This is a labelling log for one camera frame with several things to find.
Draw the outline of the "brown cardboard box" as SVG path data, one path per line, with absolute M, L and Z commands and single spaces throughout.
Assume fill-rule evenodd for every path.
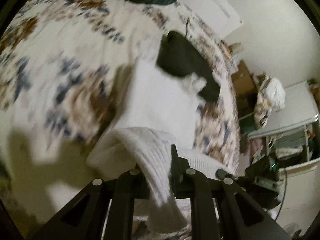
M 242 118 L 254 111 L 258 91 L 253 81 L 253 75 L 243 60 L 239 62 L 238 71 L 232 74 L 231 78 L 236 93 L 238 116 Z

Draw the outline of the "black folded garment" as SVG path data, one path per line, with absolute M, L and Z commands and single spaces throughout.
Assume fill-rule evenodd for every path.
M 206 81 L 198 92 L 206 102 L 216 103 L 220 95 L 220 85 L 215 81 L 208 62 L 199 51 L 180 33 L 170 31 L 161 40 L 157 64 L 165 72 L 175 77 L 196 74 Z

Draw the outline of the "white wardrobe with shelves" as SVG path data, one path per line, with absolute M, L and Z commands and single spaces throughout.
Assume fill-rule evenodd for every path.
M 270 115 L 264 128 L 249 134 L 266 142 L 279 159 L 284 209 L 319 205 L 319 110 L 307 82 L 285 89 L 285 108 Z

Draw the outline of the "white knitted sweater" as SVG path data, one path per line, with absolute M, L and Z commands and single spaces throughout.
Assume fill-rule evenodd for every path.
M 195 94 L 154 64 L 138 60 L 130 76 L 125 108 L 113 128 L 104 133 L 86 159 L 104 178 L 116 179 L 138 166 L 150 189 L 150 200 L 135 212 L 150 229 L 172 233 L 186 226 L 170 186 L 171 146 L 176 144 L 193 167 L 205 174 L 221 161 L 193 151 L 196 127 Z

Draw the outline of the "floral bed blanket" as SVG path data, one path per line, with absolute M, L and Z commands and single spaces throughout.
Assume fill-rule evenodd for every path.
M 206 103 L 196 94 L 199 76 L 169 75 L 197 97 L 192 149 L 234 173 L 236 64 L 227 44 L 186 5 L 28 0 L 19 10 L 1 37 L 1 200 L 23 237 L 32 237 L 92 179 L 96 170 L 86 159 L 124 111 L 136 62 L 159 68 L 161 40 L 172 30 L 199 51 L 221 88 L 218 101 Z M 146 201 L 137 200 L 135 212 Z M 186 226 L 157 233 L 135 215 L 134 225 L 148 229 L 141 239 L 189 239 L 190 205 L 176 203 Z

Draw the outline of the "white bed headboard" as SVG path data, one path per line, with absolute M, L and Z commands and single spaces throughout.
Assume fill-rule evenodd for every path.
M 227 0 L 179 1 L 202 18 L 220 38 L 225 38 L 243 25 L 240 15 Z

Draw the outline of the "pile of clothes on chair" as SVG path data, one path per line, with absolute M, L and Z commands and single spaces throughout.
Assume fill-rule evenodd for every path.
M 257 87 L 257 101 L 254 107 L 253 119 L 257 129 L 264 128 L 273 112 L 285 108 L 285 89 L 279 79 L 267 75 L 254 75 Z

